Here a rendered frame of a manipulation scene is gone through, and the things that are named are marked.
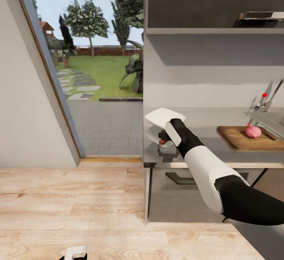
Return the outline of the bowl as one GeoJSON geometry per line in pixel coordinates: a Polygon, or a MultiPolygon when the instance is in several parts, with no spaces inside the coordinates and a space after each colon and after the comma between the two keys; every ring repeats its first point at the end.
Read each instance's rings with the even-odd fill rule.
{"type": "Polygon", "coordinates": [[[170,122],[171,119],[178,118],[183,122],[186,117],[175,111],[166,108],[159,108],[147,114],[145,118],[154,126],[165,130],[166,123],[170,122]]]}

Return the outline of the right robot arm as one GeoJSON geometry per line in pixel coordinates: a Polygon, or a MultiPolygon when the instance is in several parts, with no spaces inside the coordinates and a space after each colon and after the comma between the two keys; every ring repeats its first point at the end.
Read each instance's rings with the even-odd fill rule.
{"type": "Polygon", "coordinates": [[[212,212],[227,218],[265,260],[284,260],[284,202],[249,187],[181,119],[167,122],[159,138],[173,141],[212,212]]]}

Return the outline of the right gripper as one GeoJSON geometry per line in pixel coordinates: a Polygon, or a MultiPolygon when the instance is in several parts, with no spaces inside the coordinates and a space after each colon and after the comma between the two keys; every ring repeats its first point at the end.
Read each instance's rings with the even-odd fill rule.
{"type": "Polygon", "coordinates": [[[171,140],[165,130],[159,133],[159,138],[161,138],[161,140],[171,140]]]}

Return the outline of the cutting board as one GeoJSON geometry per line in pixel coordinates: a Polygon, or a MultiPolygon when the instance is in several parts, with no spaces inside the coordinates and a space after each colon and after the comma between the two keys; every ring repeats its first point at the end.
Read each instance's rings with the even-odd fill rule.
{"type": "Polygon", "coordinates": [[[284,150],[284,142],[271,134],[265,128],[257,126],[261,135],[250,138],[245,133],[250,126],[218,126],[217,130],[235,149],[271,149],[284,150]]]}

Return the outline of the vidalia onion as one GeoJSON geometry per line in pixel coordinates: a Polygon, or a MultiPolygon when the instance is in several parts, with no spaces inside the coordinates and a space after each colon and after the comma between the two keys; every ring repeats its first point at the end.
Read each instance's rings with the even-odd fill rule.
{"type": "Polygon", "coordinates": [[[247,128],[245,133],[250,138],[257,138],[261,135],[261,131],[256,126],[250,126],[250,128],[247,128]]]}

